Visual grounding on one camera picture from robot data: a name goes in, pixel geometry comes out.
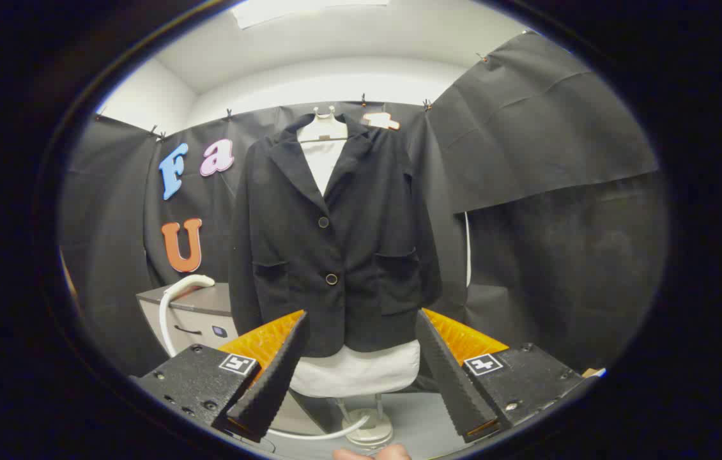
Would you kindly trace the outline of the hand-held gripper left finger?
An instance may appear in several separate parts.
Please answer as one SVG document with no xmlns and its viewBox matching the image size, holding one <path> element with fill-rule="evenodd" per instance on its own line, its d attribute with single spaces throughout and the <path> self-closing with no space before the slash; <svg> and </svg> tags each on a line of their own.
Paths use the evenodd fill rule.
<svg viewBox="0 0 722 460">
<path fill-rule="evenodd" d="M 309 334 L 308 313 L 294 311 L 219 348 L 191 344 L 134 381 L 177 416 L 259 442 L 279 413 Z"/>
</svg>

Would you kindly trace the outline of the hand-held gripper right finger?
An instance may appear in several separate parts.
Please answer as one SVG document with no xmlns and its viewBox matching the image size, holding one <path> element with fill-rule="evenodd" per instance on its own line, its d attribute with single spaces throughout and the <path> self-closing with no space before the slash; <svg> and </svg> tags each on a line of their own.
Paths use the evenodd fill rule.
<svg viewBox="0 0 722 460">
<path fill-rule="evenodd" d="M 512 348 L 430 309 L 416 316 L 420 352 L 465 442 L 512 430 L 594 380 L 531 342 Z"/>
</svg>

